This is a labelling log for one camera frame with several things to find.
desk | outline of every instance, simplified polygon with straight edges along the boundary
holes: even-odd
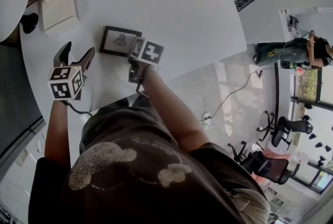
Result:
[[[30,85],[46,122],[52,105],[46,80],[54,55],[69,41],[70,62],[92,46],[99,49],[105,25],[140,31],[164,46],[158,71],[164,80],[246,50],[233,0],[75,0],[81,26],[52,38],[43,32],[39,2],[25,12],[39,13],[39,25],[30,34],[20,27],[20,36]],[[135,93],[128,72],[126,58],[96,53],[82,99],[74,107],[92,111]],[[79,115],[69,110],[70,150],[76,152],[72,161],[78,156],[81,130]]]

picture frame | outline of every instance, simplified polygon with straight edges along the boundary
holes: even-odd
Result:
[[[142,32],[105,26],[100,53],[127,57],[136,37],[141,37]]]

office chair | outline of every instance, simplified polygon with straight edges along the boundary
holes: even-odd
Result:
[[[313,126],[309,123],[308,119],[310,118],[306,117],[304,120],[290,121],[286,117],[280,117],[277,125],[274,127],[274,131],[271,132],[272,145],[277,147],[281,140],[283,140],[288,144],[289,149],[291,141],[288,141],[288,138],[291,131],[305,132],[306,134],[310,134],[313,130]]]
[[[235,156],[234,160],[242,155],[243,150],[244,146],[239,154],[233,151]],[[259,151],[249,153],[248,157],[239,162],[239,164],[250,174],[254,173],[257,176],[269,179],[279,185],[285,184],[292,174],[292,172],[287,169],[289,164],[288,160],[268,158]]]
[[[237,163],[239,163],[241,161],[242,154],[243,154],[244,149],[246,147],[246,142],[245,141],[242,141],[241,144],[243,145],[243,147],[241,148],[239,154],[237,154],[234,146],[231,143],[228,143],[228,146],[231,147],[231,149],[233,150],[234,161],[236,161]]]
[[[265,132],[265,135],[262,139],[259,139],[260,142],[263,142],[267,136],[267,134],[272,130],[274,130],[274,125],[273,125],[273,121],[274,121],[274,118],[275,118],[275,115],[273,113],[271,113],[271,116],[272,116],[272,119],[270,120],[270,115],[268,113],[268,111],[266,110],[265,111],[265,114],[267,114],[267,127],[264,128],[264,129],[260,129],[260,128],[257,128],[257,131],[259,132],[263,132],[263,131],[266,131]]]

black picture frame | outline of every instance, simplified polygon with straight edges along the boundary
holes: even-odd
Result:
[[[101,42],[100,47],[99,47],[99,52],[100,53],[105,53],[105,54],[110,54],[110,55],[117,55],[117,56],[127,57],[127,53],[122,53],[122,52],[118,52],[118,51],[112,51],[112,50],[106,50],[106,49],[104,49],[105,40],[106,40],[106,37],[107,37],[108,32],[110,30],[117,31],[117,32],[130,33],[130,34],[136,35],[137,37],[142,37],[142,32],[139,32],[139,31],[122,29],[122,28],[111,27],[111,26],[105,26],[104,33],[103,33],[103,38],[102,38],[102,42]]]

black cable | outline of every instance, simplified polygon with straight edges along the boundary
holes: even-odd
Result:
[[[260,75],[264,70],[266,70],[266,69],[275,69],[275,68],[263,68],[262,70],[259,71],[259,75]],[[234,94],[234,93],[236,93],[236,92],[238,92],[238,91],[244,89],[244,88],[249,84],[250,77],[251,77],[251,75],[254,74],[254,73],[258,73],[258,72],[257,72],[257,71],[254,71],[254,72],[252,72],[251,74],[249,74],[248,79],[247,79],[245,85],[244,85],[242,88],[239,88],[239,89],[237,89],[237,90],[235,90],[235,91],[233,91],[233,92],[231,92],[231,93],[229,93],[229,94],[227,95],[227,97],[222,101],[222,103],[220,104],[220,106],[218,107],[218,109],[216,110],[216,112],[214,113],[213,116],[209,116],[209,117],[207,117],[207,118],[200,119],[199,121],[205,121],[205,120],[212,119],[213,117],[215,117],[216,113],[220,110],[221,106],[222,106],[222,105],[224,104],[224,102],[229,98],[230,95],[232,95],[232,94]]]
[[[67,102],[66,100],[61,100],[65,105],[68,105],[70,108],[72,108],[72,110],[75,112],[75,113],[78,113],[78,114],[88,114],[88,115],[90,115],[91,117],[93,116],[90,112],[88,112],[88,111],[78,111],[77,109],[75,109],[74,108],[74,106],[71,104],[71,103],[69,103],[69,102]]]

